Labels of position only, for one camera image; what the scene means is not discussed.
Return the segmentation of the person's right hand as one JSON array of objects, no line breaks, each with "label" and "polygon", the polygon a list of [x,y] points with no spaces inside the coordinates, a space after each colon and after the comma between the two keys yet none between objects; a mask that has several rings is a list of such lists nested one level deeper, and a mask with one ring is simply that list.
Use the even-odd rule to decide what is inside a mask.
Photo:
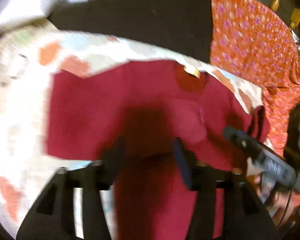
[{"label": "person's right hand", "polygon": [[[261,169],[255,167],[250,158],[247,159],[247,165],[246,178],[254,188],[256,194],[260,197]],[[277,192],[273,197],[273,207],[271,208],[271,211],[275,211],[272,216],[274,224],[278,227],[283,225],[293,214],[294,207],[294,200],[292,200],[292,197],[289,197],[289,193]]]}]

